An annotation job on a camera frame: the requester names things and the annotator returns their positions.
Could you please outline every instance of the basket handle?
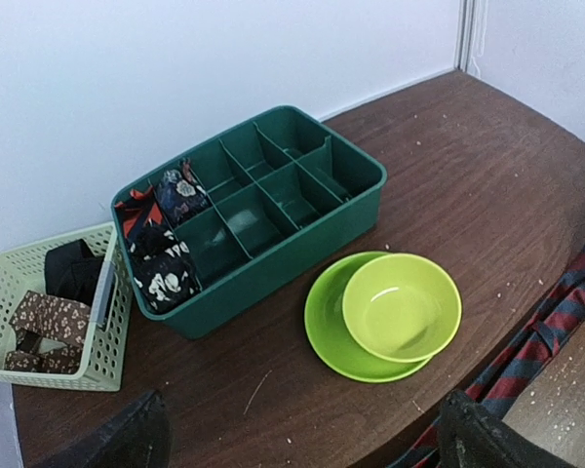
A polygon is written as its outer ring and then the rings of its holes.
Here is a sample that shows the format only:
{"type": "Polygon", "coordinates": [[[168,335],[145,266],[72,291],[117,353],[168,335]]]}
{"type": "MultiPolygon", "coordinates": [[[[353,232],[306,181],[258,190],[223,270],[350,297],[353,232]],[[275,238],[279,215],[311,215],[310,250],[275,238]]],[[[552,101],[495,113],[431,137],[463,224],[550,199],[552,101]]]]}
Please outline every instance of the basket handle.
{"type": "Polygon", "coordinates": [[[115,265],[112,261],[103,262],[99,270],[96,294],[94,295],[94,303],[91,305],[91,317],[89,319],[90,322],[96,322],[99,326],[102,326],[106,320],[108,298],[112,293],[114,280],[115,265]]]}

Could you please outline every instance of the bowl rim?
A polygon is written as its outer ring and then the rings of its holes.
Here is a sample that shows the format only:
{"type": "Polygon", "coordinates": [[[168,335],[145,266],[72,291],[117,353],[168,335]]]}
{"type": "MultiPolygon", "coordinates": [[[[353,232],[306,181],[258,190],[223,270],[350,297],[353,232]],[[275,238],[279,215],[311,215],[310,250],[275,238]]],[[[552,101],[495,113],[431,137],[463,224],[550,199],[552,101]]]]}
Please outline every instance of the bowl rim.
{"type": "Polygon", "coordinates": [[[360,346],[362,346],[366,351],[373,354],[373,356],[376,356],[377,358],[384,359],[386,361],[392,361],[394,363],[415,363],[418,361],[422,361],[424,359],[431,358],[431,357],[437,355],[438,353],[440,353],[442,350],[444,350],[449,345],[449,343],[457,335],[457,331],[459,330],[459,325],[461,324],[461,315],[462,315],[461,295],[459,294],[459,288],[457,287],[457,284],[451,278],[450,274],[447,272],[447,270],[445,270],[442,266],[440,266],[435,261],[430,260],[429,258],[426,258],[426,257],[421,256],[421,255],[416,255],[415,253],[390,253],[388,255],[384,255],[384,256],[381,256],[379,258],[375,258],[375,259],[371,260],[370,262],[368,262],[366,265],[363,265],[358,271],[356,271],[353,274],[353,276],[351,277],[351,279],[349,280],[349,282],[347,283],[347,285],[344,289],[344,294],[342,297],[342,317],[344,318],[344,325],[349,330],[349,333],[351,334],[351,336],[353,336],[353,339],[355,339],[355,341],[360,346]],[[450,331],[450,333],[448,334],[447,339],[445,339],[445,341],[443,341],[443,343],[441,345],[437,346],[436,349],[434,349],[433,351],[430,351],[430,352],[423,354],[423,355],[420,355],[420,356],[416,356],[414,358],[394,358],[394,357],[386,356],[384,354],[381,354],[381,353],[375,351],[374,349],[372,349],[371,347],[366,345],[366,343],[355,333],[355,331],[354,331],[355,328],[352,327],[351,324],[349,323],[349,314],[347,314],[346,303],[350,300],[350,299],[347,300],[347,298],[349,298],[351,296],[351,291],[352,291],[351,285],[355,284],[355,282],[364,275],[365,270],[372,268],[372,266],[375,263],[378,263],[380,261],[387,261],[387,260],[390,260],[392,258],[415,258],[418,261],[422,261],[422,262],[427,263],[428,265],[432,266],[433,268],[438,270],[443,277],[445,277],[445,279],[448,281],[448,284],[450,285],[450,288],[454,292],[455,298],[457,299],[457,320],[455,320],[455,324],[454,324],[452,330],[450,331]]]}

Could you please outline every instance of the green plate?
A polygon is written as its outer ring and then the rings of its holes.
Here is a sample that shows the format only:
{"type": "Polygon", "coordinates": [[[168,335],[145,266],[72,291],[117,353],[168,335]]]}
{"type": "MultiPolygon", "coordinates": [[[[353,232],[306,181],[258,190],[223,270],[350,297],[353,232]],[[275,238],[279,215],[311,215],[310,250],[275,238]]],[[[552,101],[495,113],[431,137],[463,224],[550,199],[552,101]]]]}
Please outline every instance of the green plate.
{"type": "Polygon", "coordinates": [[[356,343],[344,324],[342,297],[349,279],[383,255],[387,253],[356,253],[337,261],[316,280],[305,302],[305,331],[316,354],[334,371],[361,382],[399,380],[431,361],[394,363],[377,358],[356,343]]]}

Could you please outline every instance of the plaid fabric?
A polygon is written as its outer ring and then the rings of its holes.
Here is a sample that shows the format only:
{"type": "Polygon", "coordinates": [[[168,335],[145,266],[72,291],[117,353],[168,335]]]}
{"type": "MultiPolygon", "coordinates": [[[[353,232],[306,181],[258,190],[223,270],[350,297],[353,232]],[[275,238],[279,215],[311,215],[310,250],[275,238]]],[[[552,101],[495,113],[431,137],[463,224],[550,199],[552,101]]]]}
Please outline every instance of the plaid fabric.
{"type": "MultiPolygon", "coordinates": [[[[559,353],[585,320],[585,246],[528,323],[466,394],[502,418],[528,384],[559,353]]],[[[436,419],[414,445],[389,468],[429,468],[439,464],[436,419]]]]}

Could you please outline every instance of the drawer organizer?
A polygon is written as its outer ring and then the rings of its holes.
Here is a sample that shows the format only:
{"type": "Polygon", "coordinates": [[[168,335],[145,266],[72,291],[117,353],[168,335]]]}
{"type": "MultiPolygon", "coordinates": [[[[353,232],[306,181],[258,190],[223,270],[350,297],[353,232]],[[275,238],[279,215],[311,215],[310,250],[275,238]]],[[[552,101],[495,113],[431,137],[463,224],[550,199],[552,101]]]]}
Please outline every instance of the drawer organizer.
{"type": "MultiPolygon", "coordinates": [[[[133,188],[155,186],[187,158],[212,206],[175,234],[190,249],[203,290],[156,315],[133,287],[143,315],[189,338],[222,325],[372,228],[386,180],[371,156],[286,106],[180,154],[122,189],[113,206],[133,188]]],[[[120,245],[129,258],[123,238],[120,245]]]]}

